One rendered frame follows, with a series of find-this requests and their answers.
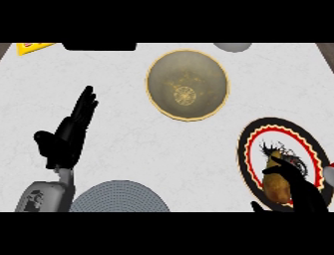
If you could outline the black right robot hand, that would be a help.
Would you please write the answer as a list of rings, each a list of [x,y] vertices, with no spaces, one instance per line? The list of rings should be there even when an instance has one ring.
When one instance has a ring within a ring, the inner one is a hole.
[[[293,210],[296,213],[327,213],[327,205],[315,185],[304,180],[297,167],[275,156],[276,165],[262,170],[263,176],[278,174],[288,183]]]

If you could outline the brown pear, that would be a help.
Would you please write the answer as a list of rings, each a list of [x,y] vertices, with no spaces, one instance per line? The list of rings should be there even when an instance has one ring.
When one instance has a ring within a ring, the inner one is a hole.
[[[263,193],[266,198],[279,204],[290,201],[290,184],[278,173],[269,173],[262,178]]]

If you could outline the black red patterned plate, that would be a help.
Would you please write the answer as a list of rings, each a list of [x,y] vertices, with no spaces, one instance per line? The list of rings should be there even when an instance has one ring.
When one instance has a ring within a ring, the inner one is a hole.
[[[272,202],[262,190],[262,169],[267,160],[263,148],[279,148],[284,154],[298,157],[300,168],[307,172],[306,179],[318,188],[325,205],[330,205],[334,188],[322,176],[322,168],[330,164],[325,151],[310,133],[296,123],[279,118],[254,120],[245,126],[236,143],[238,170],[260,203],[273,211],[293,211],[293,201],[284,204]]]

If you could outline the olive bowl with gold rim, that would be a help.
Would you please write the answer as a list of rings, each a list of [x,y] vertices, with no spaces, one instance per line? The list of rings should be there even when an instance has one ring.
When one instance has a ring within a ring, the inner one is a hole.
[[[229,95],[222,64],[194,49],[165,52],[148,69],[146,94],[157,110],[173,120],[207,119],[223,107]]]

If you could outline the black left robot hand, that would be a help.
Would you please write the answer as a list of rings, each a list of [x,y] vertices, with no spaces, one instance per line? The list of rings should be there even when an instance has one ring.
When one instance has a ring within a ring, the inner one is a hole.
[[[87,128],[97,104],[93,87],[86,86],[72,112],[62,119],[56,131],[38,130],[34,133],[34,141],[40,155],[46,157],[47,169],[74,168],[80,160]]]

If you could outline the grey round object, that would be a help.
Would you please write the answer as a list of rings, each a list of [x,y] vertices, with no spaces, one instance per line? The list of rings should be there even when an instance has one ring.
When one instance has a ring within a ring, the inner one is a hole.
[[[238,53],[245,51],[251,44],[250,43],[214,43],[214,46],[229,53]]]

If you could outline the grey round woven placemat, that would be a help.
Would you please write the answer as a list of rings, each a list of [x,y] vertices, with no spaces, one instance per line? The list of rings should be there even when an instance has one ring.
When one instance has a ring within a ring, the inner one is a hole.
[[[128,180],[111,180],[81,193],[71,212],[168,212],[167,204],[154,191]]]

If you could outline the black appliance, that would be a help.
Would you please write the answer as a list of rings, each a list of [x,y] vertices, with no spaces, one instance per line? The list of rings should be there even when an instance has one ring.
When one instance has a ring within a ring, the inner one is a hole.
[[[62,43],[69,51],[133,51],[137,43]]]

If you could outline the yellow box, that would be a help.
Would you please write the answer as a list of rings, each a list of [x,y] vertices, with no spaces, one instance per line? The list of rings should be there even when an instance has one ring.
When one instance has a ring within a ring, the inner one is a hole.
[[[18,43],[16,44],[16,52],[18,55],[22,56],[46,47],[50,47],[52,43]]]

